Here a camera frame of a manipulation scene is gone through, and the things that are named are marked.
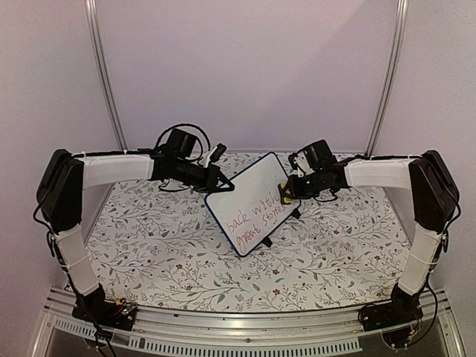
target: yellow clip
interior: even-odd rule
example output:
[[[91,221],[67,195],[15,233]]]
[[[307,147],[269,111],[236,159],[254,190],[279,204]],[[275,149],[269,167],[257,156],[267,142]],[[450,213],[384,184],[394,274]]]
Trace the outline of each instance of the yellow clip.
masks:
[[[280,186],[283,189],[286,186],[286,184],[280,184]],[[285,191],[285,193],[290,195],[291,191],[288,189],[288,190]],[[291,203],[294,203],[294,199],[290,199],[288,197],[283,197],[282,203],[285,204],[285,205],[290,205]]]

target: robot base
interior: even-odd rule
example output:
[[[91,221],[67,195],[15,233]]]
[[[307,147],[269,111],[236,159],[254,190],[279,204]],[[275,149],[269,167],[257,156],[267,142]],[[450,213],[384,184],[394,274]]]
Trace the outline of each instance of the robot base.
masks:
[[[104,313],[101,317],[95,316],[95,321],[102,326],[111,327],[114,329],[123,329],[126,331],[132,331],[132,327],[135,322],[135,314],[137,309],[133,309],[127,316],[122,315],[120,312],[116,313],[118,306],[115,303],[104,302]],[[76,305],[73,309],[72,316],[79,320],[86,322],[92,322],[89,315],[80,306]]]
[[[392,311],[392,303],[364,306],[358,312],[358,319],[362,323],[364,331],[374,331],[406,324],[423,317],[423,311],[419,305],[412,306],[406,315],[400,315],[398,319],[393,318]]]

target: floral pattern surface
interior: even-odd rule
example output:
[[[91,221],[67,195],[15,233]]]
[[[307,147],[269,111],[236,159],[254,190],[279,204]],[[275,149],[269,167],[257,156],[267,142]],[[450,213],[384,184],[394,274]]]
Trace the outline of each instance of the floral pattern surface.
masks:
[[[218,165],[231,177],[260,156],[228,153]],[[287,155],[278,156],[289,171]],[[331,308],[388,298],[405,267],[410,245],[381,188],[303,201],[270,248],[239,258],[205,195],[160,184],[116,184],[94,227],[87,249],[109,298],[220,312]]]

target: robotic arm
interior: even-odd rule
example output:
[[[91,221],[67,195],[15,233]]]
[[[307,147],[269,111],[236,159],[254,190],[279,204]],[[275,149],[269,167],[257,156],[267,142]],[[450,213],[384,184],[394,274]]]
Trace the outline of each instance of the robotic arm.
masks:
[[[447,249],[447,228],[458,208],[459,192],[440,154],[427,151],[419,156],[381,156],[371,159],[357,155],[337,161],[326,141],[317,141],[291,154],[289,161],[297,175],[280,185],[281,202],[293,199],[316,199],[319,193],[341,188],[380,186],[411,190],[416,221],[415,237],[408,261],[394,286],[391,302],[364,306],[359,319],[366,331],[407,323],[422,317],[419,296],[428,284],[441,251]],[[402,342],[405,347],[411,331],[397,331],[385,336],[389,345]]]
[[[223,192],[234,185],[213,164],[226,151],[218,144],[205,157],[205,164],[187,159],[197,141],[180,129],[173,129],[166,142],[155,149],[135,152],[96,152],[72,155],[57,150],[36,193],[38,207],[48,224],[48,240],[77,296],[73,316],[109,327],[131,330],[135,305],[121,299],[107,302],[84,246],[81,231],[83,190],[100,184],[130,180],[174,179],[199,192]]]

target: whiteboard frame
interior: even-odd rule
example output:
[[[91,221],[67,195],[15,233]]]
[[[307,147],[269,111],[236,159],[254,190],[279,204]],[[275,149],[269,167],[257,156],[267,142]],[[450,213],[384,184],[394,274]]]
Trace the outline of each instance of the whiteboard frame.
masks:
[[[281,164],[280,158],[277,157],[277,155],[276,155],[276,153],[275,153],[274,151],[270,151],[270,152],[268,152],[267,154],[265,154],[265,155],[263,155],[262,157],[260,157],[258,160],[256,160],[256,161],[255,161],[253,164],[251,164],[250,166],[246,167],[245,169],[239,171],[237,174],[235,174],[234,176],[232,176],[232,177],[230,178],[230,181],[232,181],[232,180],[235,179],[237,176],[241,175],[241,174],[244,173],[246,170],[250,169],[251,167],[253,167],[253,166],[256,165],[257,163],[259,163],[261,160],[263,160],[264,158],[266,158],[266,157],[269,156],[269,155],[274,155],[274,157],[277,159],[277,162],[279,162],[281,168],[283,169],[283,172],[284,172],[284,174],[286,175],[286,178],[288,178],[289,175],[288,175],[288,173],[286,172],[286,169],[284,168],[283,164]],[[219,228],[220,228],[220,230],[222,231],[222,233],[225,235],[227,241],[230,243],[230,245],[231,245],[231,247],[233,248],[233,250],[235,251],[235,253],[237,253],[238,257],[240,257],[240,258],[247,257],[249,254],[251,254],[251,252],[253,252],[253,251],[258,247],[258,245],[263,244],[263,241],[261,240],[261,241],[260,241],[258,244],[256,244],[252,249],[250,249],[250,251],[249,251],[248,253],[246,253],[245,255],[241,255],[241,254],[238,252],[237,248],[234,246],[234,244],[231,242],[231,238],[226,234],[225,229],[222,227],[222,225],[220,224],[219,220],[216,218],[215,213],[213,213],[213,211],[212,211],[210,205],[208,204],[207,199],[208,199],[208,197],[209,197],[210,195],[213,195],[213,193],[207,194],[207,195],[205,196],[205,198],[204,198],[205,206],[207,206],[207,209],[208,209],[208,211],[210,212],[211,216],[213,217],[213,219],[215,219],[215,222],[216,222],[217,225],[219,226]],[[297,209],[300,208],[300,206],[301,206],[301,201],[300,201],[300,199],[296,199],[295,201],[299,201],[299,205],[295,208],[295,210],[297,210]],[[290,213],[288,216],[286,216],[286,218],[283,219],[283,221],[282,221],[279,225],[277,225],[276,227],[274,227],[274,229],[273,229],[271,232],[269,232],[268,235],[266,235],[263,239],[265,239],[266,237],[271,236],[271,235],[292,215],[293,212],[294,212],[294,210],[292,210],[291,213]]]

